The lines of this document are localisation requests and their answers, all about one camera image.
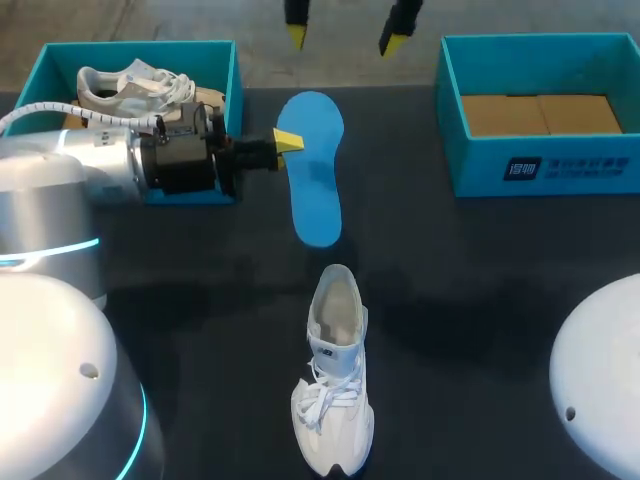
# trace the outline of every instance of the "insole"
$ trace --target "insole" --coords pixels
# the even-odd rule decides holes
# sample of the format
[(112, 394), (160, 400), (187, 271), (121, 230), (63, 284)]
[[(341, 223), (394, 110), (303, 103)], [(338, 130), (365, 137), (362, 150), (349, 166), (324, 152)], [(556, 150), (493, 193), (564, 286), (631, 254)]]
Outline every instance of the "insole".
[(320, 338), (335, 345), (356, 343), (356, 307), (351, 287), (344, 282), (332, 283), (322, 299), (316, 321)]
[(304, 138), (304, 150), (284, 154), (296, 233), (312, 247), (333, 245), (342, 230), (334, 168), (344, 133), (340, 110), (322, 93), (300, 93), (280, 112), (278, 128)]

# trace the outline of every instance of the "shoe tongue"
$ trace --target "shoe tongue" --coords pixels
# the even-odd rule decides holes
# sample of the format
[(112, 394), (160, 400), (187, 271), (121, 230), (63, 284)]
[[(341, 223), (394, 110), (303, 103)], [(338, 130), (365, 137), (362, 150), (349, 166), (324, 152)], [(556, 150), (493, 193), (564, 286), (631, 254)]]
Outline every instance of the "shoe tongue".
[(140, 59), (135, 59), (133, 63), (127, 67), (125, 72), (126, 73), (123, 73), (118, 78), (116, 86), (118, 93), (124, 90), (129, 83), (133, 83), (154, 93), (163, 93), (167, 90), (167, 87), (163, 87), (154, 81), (156, 69)]
[(315, 357), (316, 365), (327, 375), (344, 378), (349, 375), (355, 365), (359, 345), (338, 346), (325, 342), (309, 332), (309, 345)]

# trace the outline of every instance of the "shoe box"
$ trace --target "shoe box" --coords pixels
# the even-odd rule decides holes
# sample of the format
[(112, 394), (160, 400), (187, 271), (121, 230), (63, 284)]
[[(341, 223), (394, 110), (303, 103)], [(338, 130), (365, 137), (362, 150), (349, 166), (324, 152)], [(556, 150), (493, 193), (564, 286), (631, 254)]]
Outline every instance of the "shoe box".
[(435, 96), (457, 196), (640, 192), (627, 34), (444, 37)]

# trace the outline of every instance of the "shoelace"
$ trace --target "shoelace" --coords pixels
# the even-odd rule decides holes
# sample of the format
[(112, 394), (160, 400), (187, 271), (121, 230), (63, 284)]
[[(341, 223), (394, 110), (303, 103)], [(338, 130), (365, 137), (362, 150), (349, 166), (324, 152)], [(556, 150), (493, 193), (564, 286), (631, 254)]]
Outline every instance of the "shoelace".
[(353, 407), (362, 391), (362, 380), (356, 379), (360, 372), (360, 359), (353, 371), (338, 383), (327, 375), (318, 365), (315, 358), (309, 362), (316, 383), (305, 389), (302, 399), (296, 405), (296, 411), (302, 422), (318, 433), (322, 419), (330, 407)]
[(172, 104), (180, 104), (193, 100), (196, 93), (196, 84), (184, 73), (176, 75), (164, 69), (158, 69), (156, 73), (161, 76), (158, 83), (163, 87), (169, 87), (169, 89), (164, 92), (149, 93), (150, 97), (164, 97), (165, 102), (160, 106), (160, 110)]

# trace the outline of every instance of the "screw hole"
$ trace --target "screw hole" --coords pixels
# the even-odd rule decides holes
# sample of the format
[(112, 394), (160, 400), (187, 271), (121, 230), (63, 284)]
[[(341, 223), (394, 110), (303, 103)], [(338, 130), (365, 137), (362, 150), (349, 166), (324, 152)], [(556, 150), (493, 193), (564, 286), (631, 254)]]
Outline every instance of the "screw hole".
[(100, 372), (92, 363), (83, 363), (80, 365), (80, 375), (95, 380), (100, 376)]

